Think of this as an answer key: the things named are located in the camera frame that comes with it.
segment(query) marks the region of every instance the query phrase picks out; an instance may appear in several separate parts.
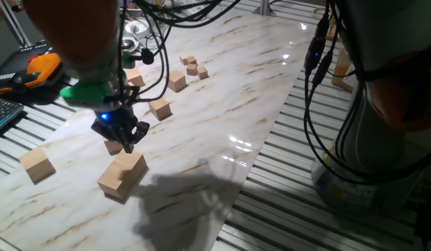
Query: metal frame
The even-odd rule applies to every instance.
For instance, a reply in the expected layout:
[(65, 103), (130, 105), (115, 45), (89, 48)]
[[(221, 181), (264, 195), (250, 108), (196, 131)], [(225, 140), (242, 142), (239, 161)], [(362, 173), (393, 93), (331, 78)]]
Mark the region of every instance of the metal frame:
[(258, 15), (274, 16), (274, 13), (270, 11), (269, 5), (270, 0), (261, 0), (260, 7), (253, 11), (253, 13)]
[(17, 21), (14, 12), (11, 10), (11, 7), (6, 0), (0, 0), (0, 9), (1, 13), (3, 14), (3, 18), (5, 19), (5, 22), (8, 25), (11, 33), (14, 35), (17, 43), (22, 48), (31, 46), (27, 35), (23, 31), (19, 21)]

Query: black cable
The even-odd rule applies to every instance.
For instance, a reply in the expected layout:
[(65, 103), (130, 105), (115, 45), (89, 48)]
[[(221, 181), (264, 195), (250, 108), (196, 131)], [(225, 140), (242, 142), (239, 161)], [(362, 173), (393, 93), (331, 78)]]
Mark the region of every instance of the black cable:
[[(147, 18), (146, 14), (145, 14), (145, 18), (146, 18), (147, 22), (149, 23), (149, 26), (151, 27), (151, 32), (153, 32), (152, 25), (151, 25), (151, 23), (150, 23), (149, 19)], [(158, 22), (157, 22), (156, 20), (153, 20), (153, 21), (154, 21), (154, 23), (155, 23), (155, 25), (156, 25), (157, 30), (159, 30), (159, 31), (160, 31), (160, 39), (161, 39), (162, 43), (164, 44), (164, 43), (165, 43), (165, 39), (164, 39), (164, 38), (163, 38), (163, 36), (162, 36), (161, 30), (160, 30), (160, 26), (158, 25)], [(154, 39), (155, 39), (155, 41), (156, 41), (156, 43), (157, 43), (158, 48), (160, 48), (160, 43), (158, 42), (158, 40), (156, 39), (156, 37), (155, 37), (155, 36), (154, 36)], [(161, 50), (158, 50), (158, 51), (159, 51), (159, 53), (160, 53), (161, 62), (162, 62), (162, 67), (161, 67), (161, 68), (162, 68), (162, 72), (161, 72), (161, 74), (160, 74), (160, 78), (158, 79), (158, 81), (157, 81), (157, 82), (155, 82), (155, 83), (154, 83), (154, 84), (152, 84), (151, 86), (147, 87), (147, 88), (146, 88), (146, 89), (144, 89), (143, 91), (140, 91), (140, 92), (138, 93), (138, 95), (143, 94), (143, 93), (145, 93), (145, 92), (149, 91), (150, 89), (152, 89), (152, 88), (153, 88), (153, 87), (155, 87), (158, 83), (160, 83), (160, 82), (161, 82), (161, 80), (162, 80), (162, 76), (163, 76), (163, 73), (164, 73), (164, 68), (165, 68), (165, 66), (166, 66), (166, 80), (165, 80), (165, 86), (164, 86), (164, 88), (163, 88), (163, 90), (162, 90), (162, 92), (161, 92), (161, 94), (160, 94), (159, 96), (157, 96), (157, 97), (155, 97), (155, 98), (141, 98), (141, 99), (136, 100), (135, 102), (151, 102), (151, 101), (154, 101), (154, 100), (159, 100), (159, 99), (160, 99), (160, 98), (162, 98), (162, 97), (164, 96), (164, 94), (166, 93), (166, 90), (167, 90), (167, 82), (168, 82), (168, 79), (169, 79), (169, 59), (167, 58), (166, 45), (164, 45), (164, 46), (162, 47), (162, 49), (161, 49)], [(165, 62), (163, 61), (163, 57), (162, 57), (162, 52), (161, 52), (161, 51), (164, 51), (164, 53), (165, 53)]]
[(334, 77), (348, 77), (348, 76), (352, 76), (353, 74), (355, 74), (355, 70), (353, 70), (350, 73), (347, 73), (346, 75), (343, 75), (343, 76), (335, 75), (330, 70), (328, 70), (327, 72)]
[(119, 40), (118, 40), (118, 82), (119, 82), (119, 98), (123, 106), (126, 105), (124, 99), (124, 81), (123, 81), (123, 34), (124, 34), (124, 23), (126, 19), (127, 2), (123, 1), (123, 12), (121, 15), (121, 22), (119, 25)]
[[(230, 4), (228, 7), (226, 7), (226, 9), (224, 9), (223, 11), (221, 11), (220, 13), (218, 13), (216, 16), (212, 17), (211, 19), (209, 19), (209, 20), (207, 20), (205, 22), (202, 22), (202, 23), (199, 23), (199, 24), (192, 24), (192, 25), (182, 25), (182, 24), (180, 24), (182, 22), (198, 22), (198, 21), (202, 20), (221, 1), (222, 0), (204, 1), (204, 2), (201, 2), (201, 3), (192, 3), (192, 4), (187, 4), (187, 5), (183, 5), (183, 6), (177, 6), (177, 7), (171, 7), (171, 8), (159, 7), (159, 6), (147, 3), (147, 2), (142, 1), (142, 0), (135, 0), (135, 3), (139, 7), (142, 7), (143, 9), (148, 10), (149, 11), (149, 15), (153, 19), (155, 19), (156, 21), (163, 22), (165, 24), (168, 24), (168, 25), (171, 25), (171, 26), (180, 27), (180, 28), (197, 28), (197, 27), (201, 27), (201, 26), (210, 24), (213, 21), (217, 20), (219, 17), (221, 17), (222, 15), (224, 15), (227, 11), (229, 11), (230, 9), (232, 9), (240, 0), (236, 0), (235, 2), (233, 2), (232, 4)], [(204, 7), (201, 10), (199, 10), (195, 14), (192, 14), (192, 15), (187, 16), (187, 17), (179, 17), (179, 16), (177, 16), (177, 15), (175, 15), (173, 13), (174, 11), (185, 10), (185, 9), (194, 8), (196, 6), (202, 6), (202, 5), (206, 5), (206, 7)], [(158, 14), (164, 14), (166, 16), (170, 16), (171, 18), (160, 17), (156, 13), (158, 13)]]
[(166, 40), (169, 37), (169, 34), (171, 33), (171, 29), (172, 29), (172, 26), (169, 25), (169, 27), (167, 28), (167, 31), (166, 31), (166, 35), (161, 42), (160, 48), (158, 48), (158, 50), (153, 54), (153, 56), (156, 56), (160, 52), (160, 50), (165, 46)]

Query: metal slotted table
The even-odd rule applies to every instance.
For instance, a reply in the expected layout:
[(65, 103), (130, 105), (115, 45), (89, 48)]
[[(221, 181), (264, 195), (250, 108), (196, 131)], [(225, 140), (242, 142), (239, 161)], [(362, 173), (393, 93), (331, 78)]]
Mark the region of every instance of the metal slotted table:
[[(260, 3), (242, 0), (236, 8), (252, 12)], [(272, 9), (276, 17), (317, 24), (313, 17), (317, 7), (293, 2)], [(339, 49), (337, 44), (331, 72)], [(415, 211), (403, 208), (393, 218), (355, 218), (329, 208), (312, 188), (315, 156), (303, 132), (304, 77), (302, 70), (212, 251), (417, 250), (421, 240), (414, 235)], [(336, 138), (350, 99), (351, 93), (333, 86), (328, 75), (315, 91), (312, 120), (324, 144)], [(317, 144), (315, 148), (322, 151)]]

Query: wooden cube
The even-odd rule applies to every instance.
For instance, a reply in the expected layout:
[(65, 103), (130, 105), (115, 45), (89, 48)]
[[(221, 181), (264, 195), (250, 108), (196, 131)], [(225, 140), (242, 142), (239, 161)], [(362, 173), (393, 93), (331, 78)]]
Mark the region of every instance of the wooden cube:
[(188, 57), (186, 60), (188, 60), (188, 64), (197, 64), (197, 60), (195, 59), (195, 57), (194, 56), (190, 56), (190, 57)]
[(41, 147), (24, 154), (19, 161), (34, 183), (47, 178), (56, 171)]
[(188, 64), (188, 67), (186, 68), (186, 73), (189, 76), (195, 76), (197, 74), (197, 65), (193, 63)]
[(163, 119), (166, 119), (168, 116), (172, 115), (169, 102), (167, 102), (164, 98), (149, 102), (149, 109), (159, 121), (162, 121)]
[(189, 55), (189, 54), (187, 54), (187, 53), (180, 55), (180, 62), (181, 62), (184, 66), (188, 65), (188, 63), (189, 63), (189, 62), (188, 62), (188, 57), (190, 57), (190, 55)]
[(127, 81), (131, 82), (134, 86), (145, 86), (141, 72), (138, 69), (126, 70)]
[(199, 76), (200, 79), (206, 79), (209, 77), (208, 71), (204, 66), (197, 68), (197, 76)]
[(125, 199), (146, 168), (141, 153), (126, 153), (122, 150), (98, 179), (98, 185), (106, 195)]
[(174, 70), (169, 74), (169, 81), (167, 82), (167, 87), (169, 87), (169, 89), (173, 90), (174, 92), (179, 92), (186, 86), (186, 78), (183, 73)]
[(110, 140), (103, 138), (105, 148), (107, 148), (107, 151), (110, 153), (110, 155), (115, 155), (119, 153), (121, 150), (123, 150), (123, 145), (121, 145), (118, 142), (111, 142)]

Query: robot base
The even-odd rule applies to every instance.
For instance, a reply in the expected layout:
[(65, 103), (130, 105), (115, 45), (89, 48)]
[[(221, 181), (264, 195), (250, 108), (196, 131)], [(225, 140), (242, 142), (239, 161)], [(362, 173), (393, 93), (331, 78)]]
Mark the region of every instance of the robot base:
[[(424, 155), (424, 150), (413, 144), (407, 144), (405, 154), (396, 165), (404, 168)], [(341, 176), (351, 180), (361, 179), (345, 172), (328, 156), (324, 161)], [(417, 184), (422, 172), (416, 172), (410, 177), (376, 185), (359, 185), (343, 181), (334, 176), (319, 161), (312, 166), (313, 187), (321, 199), (329, 206), (350, 215), (366, 216), (372, 214), (393, 215), (404, 204), (411, 190)]]

